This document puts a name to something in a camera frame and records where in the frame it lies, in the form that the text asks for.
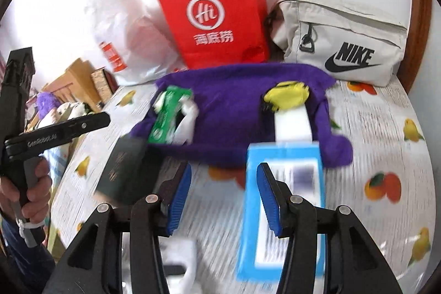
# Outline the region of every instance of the haidilao logo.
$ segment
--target haidilao logo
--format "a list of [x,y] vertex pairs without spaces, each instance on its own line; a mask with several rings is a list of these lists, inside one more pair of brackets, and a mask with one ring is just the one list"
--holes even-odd
[[225,10],[219,0],[191,0],[187,5],[187,17],[196,28],[212,30],[224,21]]

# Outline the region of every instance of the screw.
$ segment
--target screw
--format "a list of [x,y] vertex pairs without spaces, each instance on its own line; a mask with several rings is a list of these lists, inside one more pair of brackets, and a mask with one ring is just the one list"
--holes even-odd
[[300,204],[303,202],[303,198],[299,195],[296,195],[296,194],[289,197],[289,200],[295,204]]
[[158,199],[159,199],[159,197],[156,194],[149,194],[146,197],[146,202],[147,203],[155,203]]
[[348,215],[351,213],[351,209],[348,206],[340,206],[338,208],[338,210],[340,211],[341,214],[343,215]]
[[109,209],[109,205],[107,203],[101,203],[96,209],[100,213],[104,213]]

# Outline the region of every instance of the white strap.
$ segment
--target white strap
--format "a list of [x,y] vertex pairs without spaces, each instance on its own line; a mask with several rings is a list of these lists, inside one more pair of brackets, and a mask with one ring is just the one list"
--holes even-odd
[[17,226],[18,226],[18,229],[20,232],[20,237],[23,239],[25,238],[25,235],[24,235],[25,229],[35,229],[35,228],[43,227],[45,225],[44,219],[40,223],[36,223],[36,224],[31,223],[31,222],[25,222],[21,219],[16,219],[16,222],[17,222]]

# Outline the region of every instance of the hand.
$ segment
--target hand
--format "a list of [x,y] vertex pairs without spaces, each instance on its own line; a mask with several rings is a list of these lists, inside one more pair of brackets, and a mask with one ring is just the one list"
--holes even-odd
[[[32,223],[40,223],[45,219],[49,211],[49,200],[51,198],[50,188],[52,179],[48,176],[49,164],[45,158],[41,158],[40,163],[35,168],[35,175],[38,178],[37,184],[27,191],[30,202],[26,203],[21,209],[23,217],[29,218]],[[0,208],[11,219],[15,219],[14,211],[10,202],[18,202],[20,193],[12,182],[6,177],[0,177]]]

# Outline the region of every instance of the blue packaging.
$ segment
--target blue packaging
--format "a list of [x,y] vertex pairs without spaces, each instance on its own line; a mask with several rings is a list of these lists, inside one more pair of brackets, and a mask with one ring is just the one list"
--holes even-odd
[[[317,207],[325,206],[325,184],[317,142],[251,144],[246,164],[243,229],[237,279],[279,282],[289,238],[279,239],[269,229],[256,182],[257,166],[267,162],[278,181],[285,182]],[[316,276],[325,270],[325,236],[317,238]]]

